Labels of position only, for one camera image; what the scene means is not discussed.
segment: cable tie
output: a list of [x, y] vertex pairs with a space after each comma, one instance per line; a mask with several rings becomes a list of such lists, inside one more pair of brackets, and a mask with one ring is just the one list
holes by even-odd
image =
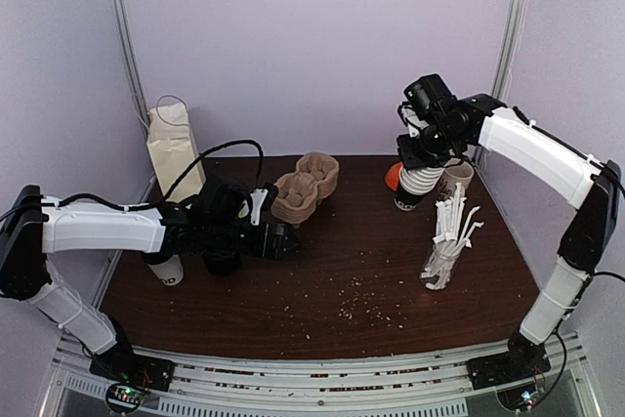
[[588, 163], [601, 163], [601, 161], [595, 158], [595, 155], [593, 155], [592, 153], [586, 155], [586, 161]]

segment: black cable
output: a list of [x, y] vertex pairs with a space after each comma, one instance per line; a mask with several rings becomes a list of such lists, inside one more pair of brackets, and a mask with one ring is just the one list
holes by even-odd
[[554, 335], [558, 338], [558, 340], [560, 341], [560, 344], [562, 345], [562, 353], [564, 355], [564, 357], [562, 358], [562, 368], [560, 369], [560, 372], [558, 373], [558, 376], [556, 377], [556, 381], [554, 381], [554, 383], [551, 385], [551, 388], [549, 388], [549, 390], [540, 398], [538, 402], [532, 405], [532, 409], [539, 406], [542, 402], [544, 402], [544, 400], [553, 392], [553, 390], [556, 388], [556, 385], [562, 378], [564, 371], [566, 370], [566, 361], [568, 360], [568, 350], [566, 349], [566, 344], [564, 343], [563, 337], [560, 335], [560, 325], [558, 325], [558, 327], [556, 328], [556, 331], [554, 331]]
[[397, 108], [397, 114], [399, 114], [399, 119], [401, 119], [401, 122], [403, 123], [403, 125], [404, 125], [404, 126], [408, 126], [408, 125], [410, 125], [410, 126], [412, 126], [414, 129], [416, 129], [416, 131], [417, 131], [417, 132], [421, 132], [421, 128], [420, 128], [418, 125], [416, 125], [414, 122], [412, 122], [410, 119], [408, 119], [407, 117], [405, 117], [405, 116], [401, 113], [401, 111], [402, 111], [403, 109], [406, 109], [406, 108], [408, 108], [408, 109], [412, 108], [412, 106], [410, 105], [410, 103], [403, 102], [403, 103], [402, 103], [402, 104], [400, 104], [400, 105], [399, 105], [399, 107]]
[[600, 275], [604, 275], [606, 277], [612, 277], [612, 278], [616, 278], [618, 280], [620, 280], [621, 282], [625, 283], [625, 277], [619, 273], [614, 273], [614, 272], [608, 272], [608, 271], [600, 271], [600, 272], [595, 272], [593, 274], [593, 277], [598, 277]]
[[226, 142], [224, 144], [221, 144], [219, 146], [213, 146], [212, 148], [209, 148], [207, 150], [202, 151], [189, 165], [188, 167], [185, 169], [185, 171], [183, 171], [180, 176], [176, 179], [176, 181], [169, 187], [169, 189], [167, 190], [167, 192], [163, 195], [163, 197], [156, 203], [149, 203], [149, 204], [140, 204], [140, 205], [131, 205], [131, 206], [127, 206], [127, 208], [123, 205], [119, 205], [119, 204], [115, 204], [113, 202], [110, 202], [98, 195], [89, 193], [89, 192], [82, 192], [79, 194], [74, 194], [71, 195], [70, 197], [66, 197], [65, 199], [63, 199], [62, 201], [59, 202], [59, 207], [64, 207], [66, 205], [71, 204], [72, 202], [75, 202], [77, 200], [80, 199], [88, 199], [88, 200], [93, 200], [95, 202], [98, 202], [99, 204], [104, 205], [105, 207], [108, 207], [109, 209], [113, 209], [113, 210], [117, 210], [120, 212], [124, 212], [126, 210], [128, 210], [128, 212], [140, 212], [143, 210], [149, 210], [149, 209], [153, 209], [158, 207], [159, 205], [163, 204], [164, 202], [167, 201], [167, 199], [169, 199], [172, 195], [172, 193], [174, 192], [174, 190], [176, 190], [176, 188], [180, 185], [180, 183], [185, 179], [185, 177], [188, 175], [188, 173], [193, 169], [193, 167], [199, 163], [200, 161], [202, 161], [204, 158], [206, 158], [208, 155], [210, 155], [211, 153], [215, 153], [216, 151], [219, 150], [223, 150], [224, 148], [228, 148], [230, 146], [243, 146], [243, 145], [249, 145], [249, 146], [254, 146], [256, 148], [256, 150], [258, 151], [258, 166], [256, 168], [256, 178], [255, 178], [255, 182], [254, 182], [254, 187], [258, 186], [259, 183], [259, 179], [261, 177], [261, 173], [263, 171], [263, 160], [265, 158], [265, 155], [263, 154], [263, 148], [261, 147], [261, 145], [256, 142], [253, 141], [251, 139], [243, 139], [243, 140], [238, 140], [238, 141], [229, 141]]
[[7, 210], [4, 214], [0, 215], [0, 222], [2, 222], [4, 219], [6, 219], [7, 217], [10, 217], [11, 215], [15, 214], [16, 212], [19, 212], [20, 210], [26, 210], [26, 209], [38, 209], [41, 207], [54, 207], [55, 204], [52, 203], [39, 203], [39, 204], [23, 204], [23, 205], [18, 205], [17, 207], [13, 207], [10, 210]]
[[193, 169], [193, 167], [197, 163], [202, 161], [211, 153], [215, 153], [216, 151], [223, 150], [224, 148], [228, 148], [229, 146], [254, 146], [256, 148], [256, 150], [258, 151], [258, 166], [256, 168], [256, 181], [254, 183], [254, 187], [257, 187], [259, 179], [261, 177], [261, 172], [263, 171], [263, 159], [265, 158], [263, 154], [263, 148], [258, 142], [253, 141], [251, 139], [243, 139], [240, 141], [230, 141], [230, 142], [221, 144], [219, 146], [213, 146], [212, 148], [209, 148], [208, 150], [204, 150], [199, 155], [197, 155], [197, 157], [188, 165], [186, 170], [181, 173], [181, 175], [176, 179], [176, 181], [171, 185], [171, 187], [163, 195], [161, 202], [164, 202], [167, 199], [169, 199], [169, 197], [171, 197], [174, 190], [178, 187], [178, 185], [183, 181], [183, 179], [188, 175], [188, 173]]

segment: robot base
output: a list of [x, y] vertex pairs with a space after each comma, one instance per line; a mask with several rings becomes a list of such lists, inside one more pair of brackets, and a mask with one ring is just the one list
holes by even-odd
[[[124, 383], [125, 385], [140, 390], [144, 387], [156, 391], [169, 390], [169, 384], [172, 381], [172, 376], [174, 376], [175, 364], [173, 361], [139, 354], [134, 354], [133, 359], [146, 374], [137, 373], [134, 376], [129, 376], [128, 381]], [[110, 372], [103, 369], [102, 365], [101, 361], [97, 359], [92, 360], [89, 372], [96, 376], [110, 379]]]
[[481, 390], [532, 378], [536, 370], [545, 373], [551, 370], [551, 363], [546, 356], [537, 357], [534, 363], [529, 363], [518, 360], [510, 352], [504, 352], [472, 358], [467, 361], [467, 369], [473, 389]]

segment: clear plastic cup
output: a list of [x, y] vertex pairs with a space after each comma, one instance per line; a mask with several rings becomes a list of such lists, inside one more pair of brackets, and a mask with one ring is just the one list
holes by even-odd
[[458, 260], [458, 254], [448, 254], [439, 250], [436, 245], [432, 247], [421, 269], [421, 283], [428, 290], [442, 290], [449, 284]]

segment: white plastic casing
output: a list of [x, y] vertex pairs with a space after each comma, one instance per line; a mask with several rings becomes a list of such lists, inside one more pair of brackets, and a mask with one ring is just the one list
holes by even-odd
[[544, 343], [582, 289], [588, 274], [569, 266], [558, 256], [554, 271], [545, 288], [521, 323], [521, 334], [534, 344]]
[[76, 290], [70, 287], [52, 263], [46, 263], [51, 284], [45, 284], [32, 298], [30, 305], [51, 318], [79, 338], [94, 354], [101, 354], [116, 343], [115, 330], [110, 320], [91, 305], [82, 302]]
[[499, 107], [484, 119], [479, 144], [511, 159], [579, 208], [600, 170], [568, 148], [532, 129], [512, 109]]
[[428, 122], [422, 121], [417, 117], [417, 113], [410, 107], [403, 107], [401, 109], [401, 116], [407, 122], [406, 128], [408, 129], [408, 135], [410, 137], [418, 137], [421, 129], [428, 127]]
[[[44, 203], [55, 203], [45, 197]], [[101, 204], [73, 202], [65, 207], [44, 207], [43, 252], [71, 249], [127, 249], [155, 253], [165, 236], [157, 209], [121, 212]]]

